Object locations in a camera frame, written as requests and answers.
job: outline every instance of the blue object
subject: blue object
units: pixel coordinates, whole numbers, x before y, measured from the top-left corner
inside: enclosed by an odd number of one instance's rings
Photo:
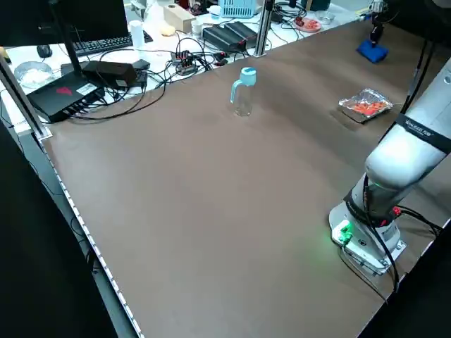
[[[308,0],[302,0],[301,6],[305,8]],[[327,11],[330,6],[330,0],[313,0],[311,2],[310,11]]]
[[[257,69],[252,67],[244,67],[240,73],[240,79],[236,80],[232,85],[232,92],[230,93],[230,102],[233,103],[235,100],[235,93],[238,86],[244,85],[247,87],[252,87],[257,81]]]
[[[388,49],[379,45],[373,46],[368,39],[362,42],[357,51],[372,63],[382,61],[388,54]]]
[[[252,18],[257,9],[257,0],[219,0],[223,18]]]

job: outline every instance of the charger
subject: charger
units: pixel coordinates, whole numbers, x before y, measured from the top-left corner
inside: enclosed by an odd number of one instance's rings
[[[102,87],[118,89],[130,87],[137,79],[136,70],[130,63],[90,61],[83,74]]]

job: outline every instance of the small box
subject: small box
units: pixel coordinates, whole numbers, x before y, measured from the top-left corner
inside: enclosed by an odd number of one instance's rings
[[[177,4],[163,7],[164,20],[176,30],[191,33],[191,21],[196,17]]]

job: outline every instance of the brown mat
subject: brown mat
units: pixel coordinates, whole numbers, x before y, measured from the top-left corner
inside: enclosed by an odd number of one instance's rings
[[[44,145],[147,337],[355,337],[377,310],[327,215],[395,112],[362,126],[335,107],[366,87],[401,102],[421,40],[388,27],[389,57],[373,65],[355,52],[370,30],[349,24],[173,84],[126,118],[52,126]],[[246,65],[255,105],[240,118],[228,102]],[[442,224],[449,167],[406,202]],[[413,220],[401,228],[402,273],[432,237]],[[389,275],[377,283],[390,291]]]

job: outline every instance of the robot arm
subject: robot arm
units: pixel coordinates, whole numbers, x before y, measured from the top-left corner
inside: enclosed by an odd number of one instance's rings
[[[428,1],[451,18],[451,0]],[[396,259],[406,247],[395,222],[396,205],[451,152],[451,59],[398,120],[367,158],[366,175],[329,214],[333,241],[379,275],[390,267],[385,249]],[[371,226],[364,207],[365,176]]]
[[[451,59],[437,74],[406,116],[451,139]],[[374,215],[382,216],[403,199],[447,154],[395,125],[368,156],[365,169],[370,181],[384,193],[374,194]]]

